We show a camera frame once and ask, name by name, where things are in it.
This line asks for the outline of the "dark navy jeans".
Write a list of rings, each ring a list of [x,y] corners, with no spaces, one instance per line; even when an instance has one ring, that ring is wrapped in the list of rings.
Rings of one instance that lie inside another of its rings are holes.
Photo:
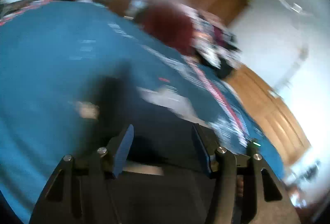
[[[204,173],[192,139],[195,123],[143,101],[126,80],[103,77],[96,81],[94,93],[100,107],[97,128],[101,142],[108,144],[125,126],[134,127],[134,139],[126,162],[162,166],[173,172],[197,169]],[[119,198],[127,195],[147,202],[147,194],[151,194],[152,206],[126,208],[135,223],[147,223],[153,217],[166,223],[186,223],[192,217],[189,205],[193,202],[192,197],[184,196],[182,192],[181,188],[186,185],[186,180],[132,173],[130,180],[121,187],[112,180],[110,190],[115,205]],[[114,196],[115,192],[119,192],[119,198]]]

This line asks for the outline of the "pile of mixed clothes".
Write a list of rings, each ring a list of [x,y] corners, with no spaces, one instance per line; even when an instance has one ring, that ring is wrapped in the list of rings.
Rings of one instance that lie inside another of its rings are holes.
[[[194,27],[192,46],[200,63],[208,66],[224,80],[241,66],[241,50],[236,35],[221,19],[207,11],[190,9],[186,12]]]

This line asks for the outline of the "wooden headboard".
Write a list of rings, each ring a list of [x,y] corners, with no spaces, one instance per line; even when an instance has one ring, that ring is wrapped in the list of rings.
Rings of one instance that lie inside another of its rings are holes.
[[[245,65],[232,72],[225,81],[236,91],[244,108],[259,124],[280,154],[285,166],[296,163],[310,148],[300,124],[272,88]]]

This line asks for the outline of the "blue patterned bed cover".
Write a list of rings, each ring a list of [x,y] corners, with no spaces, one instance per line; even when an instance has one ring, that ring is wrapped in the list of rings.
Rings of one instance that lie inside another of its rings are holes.
[[[283,177],[280,154],[211,69],[100,5],[34,2],[1,20],[1,192],[23,223],[63,156],[106,145],[94,93],[103,77],[126,80],[143,101],[209,127],[235,154],[257,139]]]

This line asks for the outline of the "dark red cloth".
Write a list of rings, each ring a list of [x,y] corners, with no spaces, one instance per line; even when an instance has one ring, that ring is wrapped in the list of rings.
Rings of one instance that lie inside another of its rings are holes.
[[[186,56],[193,54],[194,27],[191,19],[169,3],[153,3],[146,8],[140,22],[142,29]]]

